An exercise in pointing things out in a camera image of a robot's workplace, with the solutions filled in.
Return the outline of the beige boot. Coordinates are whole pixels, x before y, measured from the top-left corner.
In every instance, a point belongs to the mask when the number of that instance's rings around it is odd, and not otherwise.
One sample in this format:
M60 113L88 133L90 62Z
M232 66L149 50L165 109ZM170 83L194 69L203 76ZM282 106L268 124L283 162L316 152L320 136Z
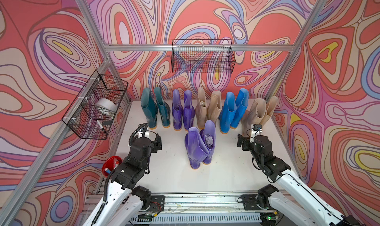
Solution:
M266 116L266 101L263 98L256 98L249 111L246 111L242 117L242 135L249 137L251 135L251 126L259 124L264 126L268 121Z
M211 94L210 103L207 108L207 118L216 124L222 111L222 93L215 90Z
M269 121L269 119L273 116L275 108L279 102L278 97L272 96L268 102L266 103L266 111L263 119L260 122L260 125L264 127L264 125Z
M196 118L199 129L204 129L205 122L207 121L207 103L205 91L202 87L198 88L198 102L196 106Z

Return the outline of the blue boot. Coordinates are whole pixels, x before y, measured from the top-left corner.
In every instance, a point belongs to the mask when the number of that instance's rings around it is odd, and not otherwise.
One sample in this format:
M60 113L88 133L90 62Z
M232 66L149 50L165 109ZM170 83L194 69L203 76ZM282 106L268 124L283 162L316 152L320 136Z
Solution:
M230 127L232 129L236 129L239 125L240 120L242 119L247 107L248 107L248 99L249 99L249 92L245 88L241 88L236 100L235 104L237 106L237 110L235 112L235 116L233 118L233 121L231 122Z
M235 95L232 92L227 92L222 112L219 117L221 133L227 134L229 132L236 110L237 105L235 103Z

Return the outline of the teal boot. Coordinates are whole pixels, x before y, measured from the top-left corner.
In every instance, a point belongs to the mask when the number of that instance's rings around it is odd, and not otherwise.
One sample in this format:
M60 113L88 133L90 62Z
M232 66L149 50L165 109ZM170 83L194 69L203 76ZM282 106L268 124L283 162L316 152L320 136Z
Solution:
M162 126L165 128L169 128L171 124L169 105L165 102L162 96L160 87L154 88L154 94L155 94L155 99L156 99L156 104L159 110L159 114L161 116Z
M143 90L141 96L141 107L146 117L146 122L150 129L155 129L157 126L157 106L151 96L150 89L147 87Z

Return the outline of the dark purple boot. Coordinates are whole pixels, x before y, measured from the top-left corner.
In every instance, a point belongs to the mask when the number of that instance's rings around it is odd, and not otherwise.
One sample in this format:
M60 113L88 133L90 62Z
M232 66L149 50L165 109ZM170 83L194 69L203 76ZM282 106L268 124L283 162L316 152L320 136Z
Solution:
M182 129L183 106L181 104L180 93L177 89L173 90L172 102L173 125L176 131Z
M192 103L192 92L190 90L186 90L184 92L183 123L187 131L189 130L189 128L193 127L194 118L195 109Z

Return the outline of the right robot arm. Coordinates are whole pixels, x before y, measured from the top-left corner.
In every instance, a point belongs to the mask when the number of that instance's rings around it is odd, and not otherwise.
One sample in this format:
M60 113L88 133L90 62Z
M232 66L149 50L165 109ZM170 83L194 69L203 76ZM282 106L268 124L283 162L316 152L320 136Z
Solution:
M268 179L247 203L261 210L275 209L298 226L359 226L354 216L345 216L309 188L281 158L274 155L267 136L238 135L237 146L252 154L253 166Z

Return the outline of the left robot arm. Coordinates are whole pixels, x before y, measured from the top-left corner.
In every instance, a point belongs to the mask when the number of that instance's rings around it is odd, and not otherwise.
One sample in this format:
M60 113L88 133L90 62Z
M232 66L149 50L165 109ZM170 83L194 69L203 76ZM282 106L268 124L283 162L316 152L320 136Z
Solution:
M124 226L139 211L150 208L151 191L137 183L150 173L150 156L162 149L161 136L156 134L152 141L148 134L133 134L129 146L123 162L107 176L104 195L84 226Z

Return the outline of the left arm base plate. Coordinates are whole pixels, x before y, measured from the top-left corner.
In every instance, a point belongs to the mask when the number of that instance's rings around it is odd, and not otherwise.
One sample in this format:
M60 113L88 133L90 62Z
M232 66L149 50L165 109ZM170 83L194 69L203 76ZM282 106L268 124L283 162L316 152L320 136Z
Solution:
M142 212L160 213L164 210L165 196L153 195L142 201Z

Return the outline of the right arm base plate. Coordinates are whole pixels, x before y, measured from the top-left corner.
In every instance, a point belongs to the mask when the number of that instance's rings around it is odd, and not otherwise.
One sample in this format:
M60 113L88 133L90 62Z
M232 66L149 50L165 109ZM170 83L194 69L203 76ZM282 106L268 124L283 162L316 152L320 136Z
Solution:
M268 196L263 194L243 194L237 203L243 204L245 211L275 210L270 206Z

